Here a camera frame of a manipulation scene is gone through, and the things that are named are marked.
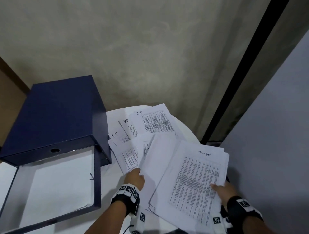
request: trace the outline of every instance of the right hand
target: right hand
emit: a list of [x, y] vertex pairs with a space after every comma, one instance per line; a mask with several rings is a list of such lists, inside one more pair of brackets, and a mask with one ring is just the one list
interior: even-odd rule
[[141, 170], [139, 168], [135, 168], [125, 176], [124, 184], [132, 184], [138, 188], [138, 190], [142, 190], [144, 187], [145, 179], [144, 175], [139, 175]]
[[221, 199], [221, 204], [224, 206], [225, 210], [227, 211], [226, 205], [229, 199], [233, 196], [238, 195], [234, 186], [231, 185], [227, 181], [225, 181], [224, 186], [218, 186], [215, 184], [210, 184], [210, 186], [213, 190], [215, 190], [218, 193]]

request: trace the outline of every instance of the white wall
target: white wall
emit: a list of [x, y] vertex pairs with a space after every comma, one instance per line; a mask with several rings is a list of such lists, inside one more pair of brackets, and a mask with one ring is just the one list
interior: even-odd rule
[[221, 145], [228, 176], [278, 233], [309, 231], [309, 31]]
[[269, 2], [0, 1], [0, 57], [29, 87], [92, 75], [108, 110], [165, 102], [201, 139]]

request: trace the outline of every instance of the black metal frame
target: black metal frame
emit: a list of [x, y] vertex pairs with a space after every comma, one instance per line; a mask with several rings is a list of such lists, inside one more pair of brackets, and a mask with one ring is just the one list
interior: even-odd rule
[[271, 0], [201, 140], [207, 144], [289, 0]]

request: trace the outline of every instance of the white table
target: white table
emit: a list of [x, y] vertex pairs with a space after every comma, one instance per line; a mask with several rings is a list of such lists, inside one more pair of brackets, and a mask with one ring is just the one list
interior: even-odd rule
[[[118, 120], [127, 119], [128, 116], [134, 111], [138, 111], [143, 108], [147, 108], [150, 106], [135, 106], [135, 107], [126, 107], [122, 109], [117, 109], [113, 111], [107, 112], [107, 122], [108, 122], [108, 130], [113, 132], [113, 128], [118, 124]], [[177, 118], [176, 122], [178, 127], [184, 134], [187, 141], [199, 144], [200, 142], [195, 137], [195, 135], [190, 131], [190, 129], [185, 126], [180, 120]], [[5, 163], [0, 164], [0, 207], [2, 206], [3, 199], [5, 198], [8, 186], [11, 184], [13, 179], [13, 173], [8, 173], [8, 167], [12, 167]], [[5, 175], [1, 173], [1, 170], [6, 170]], [[111, 165], [107, 165], [101, 167], [101, 196], [102, 196], [102, 208], [88, 214], [84, 214], [72, 219], [68, 219], [66, 221], [53, 224], [32, 232], [31, 234], [44, 233], [44, 234], [82, 234], [84, 233], [93, 222], [106, 210], [106, 208], [110, 204], [111, 197], [115, 194], [117, 188], [123, 183], [124, 175], [122, 174], [116, 159], [114, 158], [113, 163]], [[126, 217], [121, 228], [120, 234], [123, 234], [125, 229], [130, 224], [130, 217]], [[167, 221], [159, 218], [158, 216], [149, 213], [146, 216], [145, 220], [145, 232], [151, 231], [149, 233], [166, 233], [175, 230], [176, 227]]]

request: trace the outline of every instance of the black wrist strap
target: black wrist strap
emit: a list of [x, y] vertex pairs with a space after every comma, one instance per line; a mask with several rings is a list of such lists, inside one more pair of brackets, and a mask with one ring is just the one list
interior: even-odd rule
[[138, 210], [138, 206], [139, 206], [139, 196], [138, 198], [136, 199], [136, 202], [133, 203], [130, 199], [130, 197], [124, 195], [124, 194], [119, 194], [119, 195], [116, 195], [113, 199], [112, 199], [112, 202], [111, 204], [113, 204], [115, 201], [122, 201], [126, 208], [127, 208], [127, 212], [126, 212], [126, 217], [129, 213], [133, 213], [134, 215], [136, 215], [137, 213], [137, 210]]
[[227, 202], [227, 212], [230, 222], [238, 233], [243, 233], [243, 222], [248, 216], [257, 217], [263, 221], [260, 213], [240, 196], [234, 196], [229, 199]]

